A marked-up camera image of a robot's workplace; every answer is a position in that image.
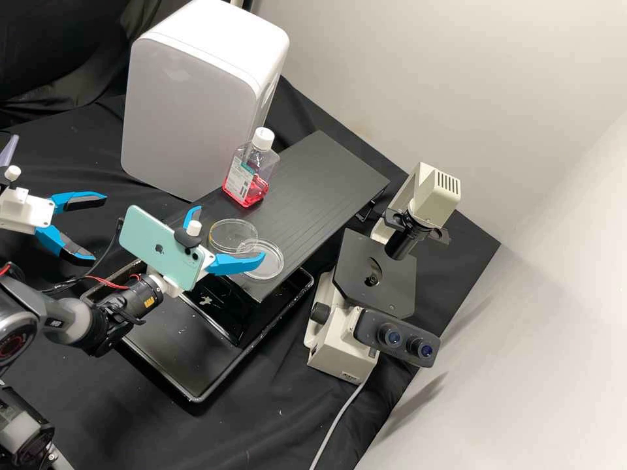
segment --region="black cable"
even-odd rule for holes
[[[103,259],[105,259],[105,257],[109,254],[109,251],[111,251],[111,249],[113,248],[113,245],[116,243],[116,241],[120,237],[120,232],[122,230],[123,224],[124,224],[124,218],[120,217],[116,221],[116,231],[113,234],[113,238],[111,238],[109,245],[106,247],[103,255],[100,258],[98,258],[98,260],[93,264],[91,268],[87,270],[87,272],[82,274],[80,277],[68,279],[67,281],[58,283],[57,285],[54,285],[53,287],[50,287],[49,289],[41,290],[40,292],[42,292],[43,294],[49,294],[51,292],[53,292],[54,294],[58,294],[59,292],[63,292],[64,290],[67,290],[75,286],[77,282],[80,282],[81,280],[85,279],[86,276],[89,276],[91,273],[93,273],[94,270],[98,267],[98,265],[100,265],[100,263],[103,261]]]

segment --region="petri dish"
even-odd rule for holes
[[[241,219],[223,219],[209,229],[209,244],[222,253],[247,253],[259,239],[257,229]]]
[[[283,271],[285,265],[283,253],[274,243],[252,238],[242,242],[239,247],[239,253],[248,253],[249,251],[265,253],[266,257],[256,270],[245,272],[245,276],[258,281],[267,281]]]

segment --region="black stage plate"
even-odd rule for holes
[[[283,252],[285,267],[274,279],[256,281],[243,275],[230,276],[257,302],[389,183],[321,131],[283,150],[280,156],[270,191],[257,205],[245,209],[221,189],[195,203],[203,207],[201,233],[205,240],[214,222],[235,217],[252,223],[260,239],[276,244]],[[185,212],[180,212],[169,223],[178,227],[184,217]]]
[[[411,255],[393,260],[385,254],[385,245],[347,228],[333,283],[352,304],[403,319],[415,311],[416,264]],[[377,284],[366,283],[371,275]]]

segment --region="gray cable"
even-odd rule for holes
[[[355,398],[357,398],[357,395],[359,395],[359,392],[361,392],[361,390],[364,388],[364,385],[368,381],[368,378],[370,377],[371,373],[372,373],[372,371],[370,371],[368,373],[368,375],[366,376],[364,381],[361,384],[359,384],[359,386],[355,389],[353,394],[348,398],[348,400],[346,400],[346,403],[344,403],[344,406],[340,409],[340,412],[338,413],[338,415],[333,420],[333,423],[331,423],[331,427],[327,431],[327,435],[325,436],[324,441],[322,441],[322,444],[320,445],[320,448],[318,449],[317,454],[313,458],[313,462],[312,462],[311,466],[309,467],[309,470],[314,470],[315,469],[316,465],[318,464],[318,460],[320,460],[320,457],[322,456],[322,453],[325,451],[325,447],[327,446],[327,443],[329,442],[329,439],[331,438],[331,434],[333,434],[333,431],[335,430],[335,427],[340,422],[340,419],[342,418],[342,415],[344,414],[344,412],[348,409],[348,407],[351,405],[351,403],[353,403]]]

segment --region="smartphone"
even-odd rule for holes
[[[138,206],[126,211],[120,245],[183,290],[194,288],[204,262],[203,250],[186,252],[170,227]]]

